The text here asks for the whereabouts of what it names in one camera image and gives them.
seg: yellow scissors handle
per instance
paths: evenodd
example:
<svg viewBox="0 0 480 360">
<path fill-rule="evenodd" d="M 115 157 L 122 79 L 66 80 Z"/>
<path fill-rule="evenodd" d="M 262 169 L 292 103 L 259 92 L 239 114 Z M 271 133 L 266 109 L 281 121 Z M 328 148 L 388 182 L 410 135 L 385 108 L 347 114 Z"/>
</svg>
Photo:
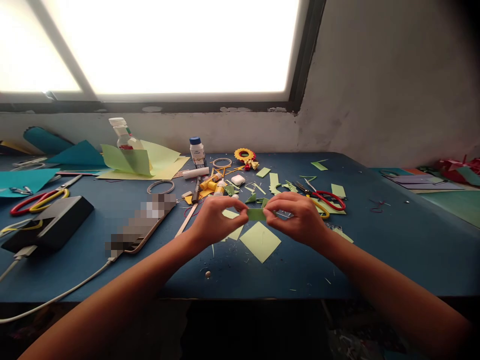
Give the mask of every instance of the yellow scissors handle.
<svg viewBox="0 0 480 360">
<path fill-rule="evenodd" d="M 59 190 L 59 191 L 55 191 L 52 195 L 44 198 L 43 200 L 40 200 L 39 202 L 37 202 L 35 205 L 33 205 L 31 208 L 30 208 L 30 212 L 31 213 L 40 213 L 42 212 L 43 210 L 45 210 L 46 208 L 48 208 L 50 205 L 52 204 L 48 204 L 48 205 L 45 205 L 53 200 L 55 200 L 56 198 L 58 198 L 60 195 L 63 195 L 61 198 L 62 199 L 65 199 L 65 198 L 68 198 L 69 195 L 70 195 L 70 191 L 67 189 L 67 188 L 64 188 L 62 190 Z"/>
<path fill-rule="evenodd" d="M 315 200 L 313 200 L 313 199 L 310 197 L 310 195 L 307 194 L 306 197 L 307 197 L 307 198 L 310 198 L 310 199 L 313 201 L 313 203 L 315 204 L 315 206 L 316 206 L 317 208 L 319 208 L 320 210 L 322 210 L 322 211 L 325 213 L 325 214 L 320 214 L 320 217 L 321 217 L 322 219 L 328 219 L 328 218 L 330 217 L 330 213 L 327 211 L 326 208 L 324 208 L 324 207 L 323 207 L 322 205 L 320 205 L 318 202 L 316 202 Z"/>
</svg>

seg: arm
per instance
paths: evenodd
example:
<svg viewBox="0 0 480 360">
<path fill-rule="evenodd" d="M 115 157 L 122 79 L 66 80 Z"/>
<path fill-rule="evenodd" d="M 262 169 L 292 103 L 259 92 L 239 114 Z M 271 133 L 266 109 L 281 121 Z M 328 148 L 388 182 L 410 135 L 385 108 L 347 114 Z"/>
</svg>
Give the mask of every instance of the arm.
<svg viewBox="0 0 480 360">
<path fill-rule="evenodd" d="M 276 210 L 295 216 L 282 220 L 272 213 Z M 283 192 L 274 196 L 263 212 L 270 226 L 334 263 L 381 314 L 428 356 L 454 358 L 470 335 L 471 323 L 445 302 L 327 228 L 310 199 Z"/>
<path fill-rule="evenodd" d="M 227 219 L 222 211 L 229 207 L 237 208 L 240 215 Z M 247 209 L 241 201 L 226 196 L 206 199 L 190 229 L 80 303 L 40 336 L 20 359 L 89 358 L 186 262 L 246 224 Z"/>
</svg>

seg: window frame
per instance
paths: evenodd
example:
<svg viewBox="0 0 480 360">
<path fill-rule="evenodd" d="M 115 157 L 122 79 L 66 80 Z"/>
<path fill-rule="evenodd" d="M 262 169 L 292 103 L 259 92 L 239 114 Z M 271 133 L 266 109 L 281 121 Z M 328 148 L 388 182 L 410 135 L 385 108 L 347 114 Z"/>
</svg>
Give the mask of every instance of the window frame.
<svg viewBox="0 0 480 360">
<path fill-rule="evenodd" d="M 317 37 L 326 0 L 308 0 L 305 22 L 300 38 L 298 56 L 294 67 L 287 101 L 205 101 L 205 102 L 102 102 L 95 99 L 90 84 L 80 66 L 60 35 L 52 18 L 41 1 L 27 0 L 63 58 L 68 69 L 83 91 L 79 100 L 62 100 L 52 93 L 46 94 L 48 102 L 0 103 L 0 112 L 35 114 L 62 113 L 220 113 L 220 112 L 287 112 L 298 113 L 302 105 L 307 78 L 316 49 Z"/>
</svg>

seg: hand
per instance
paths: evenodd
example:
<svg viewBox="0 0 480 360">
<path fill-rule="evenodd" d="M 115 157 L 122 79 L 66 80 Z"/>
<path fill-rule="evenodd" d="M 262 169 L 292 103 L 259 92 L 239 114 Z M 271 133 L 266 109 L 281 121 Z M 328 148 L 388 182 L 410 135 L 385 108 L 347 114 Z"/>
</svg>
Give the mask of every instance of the hand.
<svg viewBox="0 0 480 360">
<path fill-rule="evenodd" d="M 294 216 L 283 220 L 273 213 L 278 210 L 284 210 Z M 325 226 L 312 200 L 306 196 L 282 192 L 270 199 L 263 213 L 268 225 L 299 243 L 321 250 L 322 245 L 328 242 L 329 228 Z"/>
<path fill-rule="evenodd" d="M 222 214 L 225 209 L 231 207 L 235 207 L 240 213 L 233 219 Z M 209 196 L 203 202 L 195 222 L 187 231 L 202 246 L 203 250 L 225 239 L 236 229 L 245 225 L 249 221 L 248 208 L 240 200 L 229 196 Z"/>
</svg>

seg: blue bottle cap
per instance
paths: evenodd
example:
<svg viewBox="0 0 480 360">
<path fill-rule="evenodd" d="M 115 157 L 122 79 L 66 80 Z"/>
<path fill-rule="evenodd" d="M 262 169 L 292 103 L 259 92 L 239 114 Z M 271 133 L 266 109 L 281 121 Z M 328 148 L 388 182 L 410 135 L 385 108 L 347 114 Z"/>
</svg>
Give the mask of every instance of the blue bottle cap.
<svg viewBox="0 0 480 360">
<path fill-rule="evenodd" d="M 201 144 L 202 141 L 200 140 L 200 138 L 198 136 L 194 136 L 194 137 L 191 137 L 190 138 L 190 144 L 191 145 L 198 145 L 198 144 Z"/>
</svg>

